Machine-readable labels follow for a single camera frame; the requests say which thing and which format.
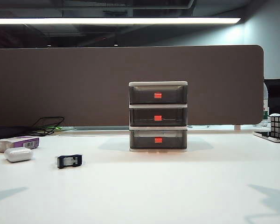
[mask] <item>black binder clip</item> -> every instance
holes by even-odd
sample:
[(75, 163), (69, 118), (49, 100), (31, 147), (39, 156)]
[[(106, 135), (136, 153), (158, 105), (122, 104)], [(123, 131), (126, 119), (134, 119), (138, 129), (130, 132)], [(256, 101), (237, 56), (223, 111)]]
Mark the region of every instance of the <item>black binder clip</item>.
[(82, 155), (61, 155), (57, 158), (57, 167), (78, 167), (82, 165)]

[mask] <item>plastic storage drawer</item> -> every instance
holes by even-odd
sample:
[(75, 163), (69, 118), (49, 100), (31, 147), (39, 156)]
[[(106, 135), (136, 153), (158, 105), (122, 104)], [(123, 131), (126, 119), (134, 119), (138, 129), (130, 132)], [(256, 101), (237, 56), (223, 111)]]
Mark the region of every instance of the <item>plastic storage drawer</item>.
[(187, 82), (131, 82), (130, 104), (186, 104), (187, 85)]
[(130, 148), (136, 149), (186, 149), (187, 130), (130, 131)]
[(131, 108), (130, 126), (186, 126), (187, 105), (184, 108)]

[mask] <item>gray translucent drawer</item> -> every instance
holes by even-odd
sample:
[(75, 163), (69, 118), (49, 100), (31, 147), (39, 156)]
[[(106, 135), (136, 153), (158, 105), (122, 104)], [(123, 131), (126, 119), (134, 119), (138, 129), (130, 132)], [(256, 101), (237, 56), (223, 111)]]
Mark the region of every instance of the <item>gray translucent drawer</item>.
[(187, 148), (187, 130), (130, 131), (130, 148)]

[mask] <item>computer monitor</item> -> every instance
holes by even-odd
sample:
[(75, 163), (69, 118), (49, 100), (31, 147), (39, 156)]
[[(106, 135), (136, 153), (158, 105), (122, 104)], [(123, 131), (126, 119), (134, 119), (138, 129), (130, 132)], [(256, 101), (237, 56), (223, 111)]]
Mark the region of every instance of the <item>computer monitor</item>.
[(265, 79), (269, 94), (269, 114), (280, 113), (280, 79)]

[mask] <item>purple and white box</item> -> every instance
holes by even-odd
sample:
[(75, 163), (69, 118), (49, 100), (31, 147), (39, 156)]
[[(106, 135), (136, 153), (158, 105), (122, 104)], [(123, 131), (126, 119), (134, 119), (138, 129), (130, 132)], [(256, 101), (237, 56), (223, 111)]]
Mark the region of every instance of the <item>purple and white box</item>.
[(39, 138), (32, 136), (20, 136), (9, 139), (0, 139), (0, 152), (3, 153), (8, 148), (37, 148), (39, 146)]

